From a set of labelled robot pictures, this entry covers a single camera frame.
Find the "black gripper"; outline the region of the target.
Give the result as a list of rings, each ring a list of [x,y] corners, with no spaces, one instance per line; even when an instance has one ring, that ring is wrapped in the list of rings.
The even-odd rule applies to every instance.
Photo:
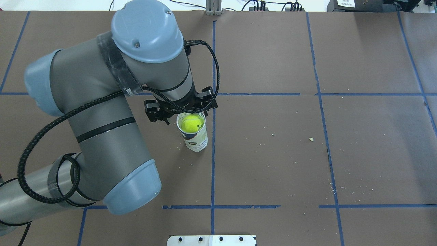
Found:
[[[150,122],[163,121],[170,125],[169,118],[174,114],[183,113],[172,104],[163,100],[158,94],[155,95],[156,100],[145,100],[144,108],[146,116]],[[212,86],[207,86],[198,93],[196,90],[190,90],[183,98],[173,101],[174,104],[183,108],[186,111],[198,111],[217,109],[216,96]]]

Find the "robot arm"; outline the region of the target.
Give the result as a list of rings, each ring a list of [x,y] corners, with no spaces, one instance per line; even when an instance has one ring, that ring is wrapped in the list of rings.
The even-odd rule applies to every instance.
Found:
[[[116,11],[111,29],[56,50],[25,71],[28,94],[55,120],[24,149],[17,178],[1,184],[1,236],[39,218],[103,201],[115,215],[154,199],[162,184],[126,97],[149,91],[151,122],[216,108],[217,91],[196,91],[189,54],[203,40],[185,40],[173,12],[157,0],[133,0]],[[25,174],[31,152],[50,130],[68,121],[80,152]]]

